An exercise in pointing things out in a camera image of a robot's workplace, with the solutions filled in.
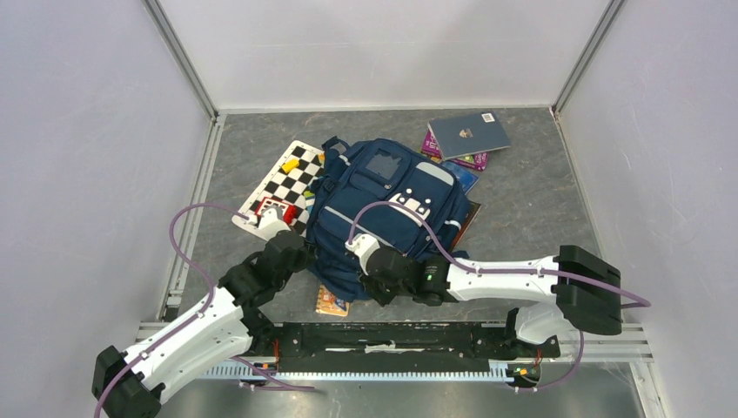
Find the navy blue student backpack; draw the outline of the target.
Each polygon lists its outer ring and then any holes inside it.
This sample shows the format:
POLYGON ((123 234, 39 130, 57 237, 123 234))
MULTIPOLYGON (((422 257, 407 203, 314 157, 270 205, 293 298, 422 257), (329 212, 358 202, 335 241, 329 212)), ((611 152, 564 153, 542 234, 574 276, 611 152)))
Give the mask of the navy blue student backpack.
POLYGON ((451 248, 471 203, 448 169, 385 138, 321 146, 324 171, 310 184, 315 200, 305 234, 316 248, 309 270, 346 301, 367 300, 350 232, 367 233, 417 261, 451 248))

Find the dark blue hardcover book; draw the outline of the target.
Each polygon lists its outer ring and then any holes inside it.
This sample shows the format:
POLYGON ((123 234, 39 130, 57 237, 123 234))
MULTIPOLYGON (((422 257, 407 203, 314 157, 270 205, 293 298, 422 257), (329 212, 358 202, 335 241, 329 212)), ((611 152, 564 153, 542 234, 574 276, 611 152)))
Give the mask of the dark blue hardcover book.
POLYGON ((450 118, 434 118, 427 124, 443 160, 462 158, 511 146, 494 111, 479 111, 450 118))

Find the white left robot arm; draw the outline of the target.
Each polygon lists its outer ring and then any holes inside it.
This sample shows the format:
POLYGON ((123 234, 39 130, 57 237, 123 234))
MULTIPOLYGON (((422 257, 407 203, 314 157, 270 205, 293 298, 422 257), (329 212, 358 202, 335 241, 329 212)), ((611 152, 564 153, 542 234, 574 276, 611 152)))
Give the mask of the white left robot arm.
POLYGON ((168 326, 123 351, 107 347, 96 358, 94 415, 154 417, 178 390, 220 362, 248 351, 266 353, 277 333, 260 308, 312 260, 302 236, 280 231, 168 326))

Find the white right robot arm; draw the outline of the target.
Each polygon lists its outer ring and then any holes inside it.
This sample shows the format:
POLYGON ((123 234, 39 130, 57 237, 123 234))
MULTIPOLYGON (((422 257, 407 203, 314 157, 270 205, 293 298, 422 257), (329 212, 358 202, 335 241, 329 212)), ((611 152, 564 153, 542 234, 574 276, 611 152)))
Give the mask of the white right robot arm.
POLYGON ((361 281, 379 304, 397 296, 437 307, 470 300, 517 300, 502 335, 505 349, 527 354, 548 338, 577 329, 621 333, 620 271, 578 246, 536 260, 480 262, 442 255, 417 261, 377 242, 354 240, 361 281))

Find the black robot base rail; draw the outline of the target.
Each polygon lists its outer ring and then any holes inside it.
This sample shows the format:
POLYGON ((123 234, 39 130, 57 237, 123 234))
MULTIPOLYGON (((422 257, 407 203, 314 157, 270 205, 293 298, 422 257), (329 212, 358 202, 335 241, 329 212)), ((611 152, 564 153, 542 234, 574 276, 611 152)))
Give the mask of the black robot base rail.
POLYGON ((281 372, 483 372, 489 361, 560 357, 550 336, 534 345, 488 322, 286 322, 254 339, 245 357, 281 372))

